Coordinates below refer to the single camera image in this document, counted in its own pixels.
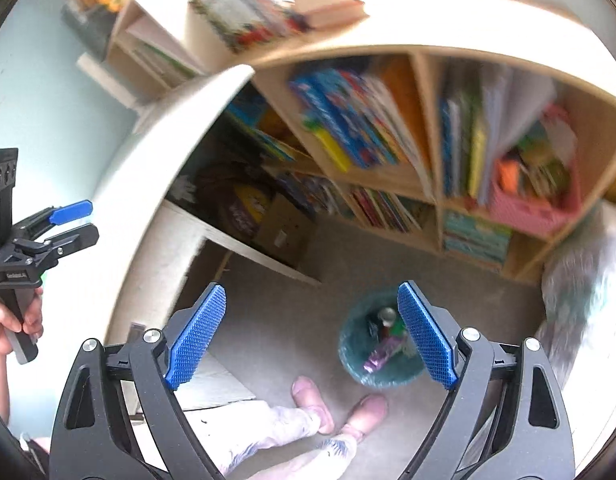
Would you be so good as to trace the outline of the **person's left hand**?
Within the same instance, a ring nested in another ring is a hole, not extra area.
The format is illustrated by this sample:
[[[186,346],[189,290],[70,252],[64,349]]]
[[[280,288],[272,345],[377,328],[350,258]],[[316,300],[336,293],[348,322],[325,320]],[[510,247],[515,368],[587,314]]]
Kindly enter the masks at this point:
[[[31,303],[24,314],[23,322],[0,301],[0,356],[7,356],[13,351],[6,331],[13,333],[24,332],[37,341],[43,333],[42,327],[42,294],[43,289],[37,288],[32,296]]]

